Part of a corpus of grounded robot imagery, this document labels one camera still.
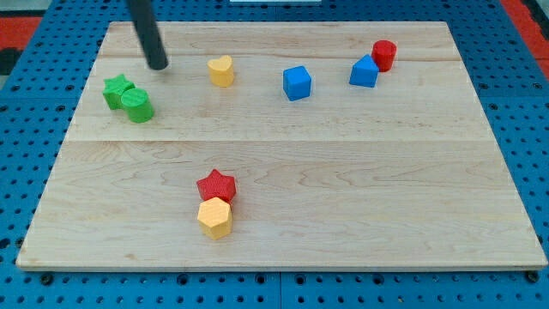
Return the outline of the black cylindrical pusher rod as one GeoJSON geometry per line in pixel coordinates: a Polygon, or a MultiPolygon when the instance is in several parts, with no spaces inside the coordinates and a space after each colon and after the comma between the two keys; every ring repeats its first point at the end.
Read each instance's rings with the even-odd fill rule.
{"type": "Polygon", "coordinates": [[[168,58],[151,1],[126,0],[126,3],[148,67],[151,70],[165,69],[168,58]]]}

